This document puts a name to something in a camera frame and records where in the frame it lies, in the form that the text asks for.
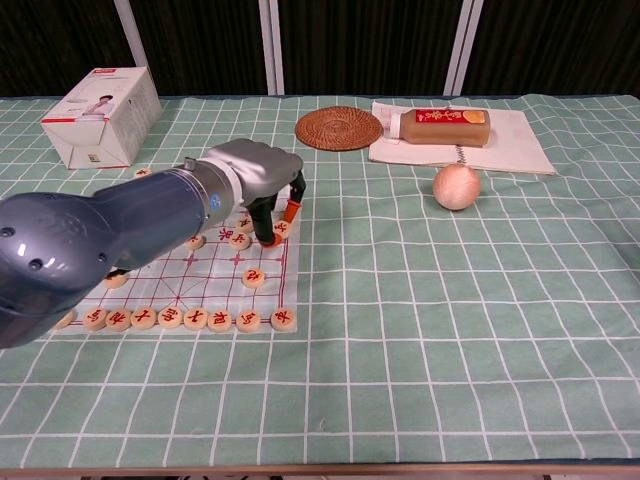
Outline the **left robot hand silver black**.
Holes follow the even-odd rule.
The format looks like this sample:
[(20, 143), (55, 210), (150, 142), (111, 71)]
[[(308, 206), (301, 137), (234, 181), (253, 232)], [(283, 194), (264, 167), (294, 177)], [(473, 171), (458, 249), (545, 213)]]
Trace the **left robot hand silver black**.
[(236, 139), (207, 152), (206, 160), (224, 172), (231, 172), (240, 186), (237, 204), (247, 210), (255, 236), (264, 248), (282, 242), (274, 231), (272, 212), (279, 192), (289, 188), (289, 199), (283, 220), (291, 223), (301, 207), (306, 181), (303, 160), (292, 153), (266, 143)]

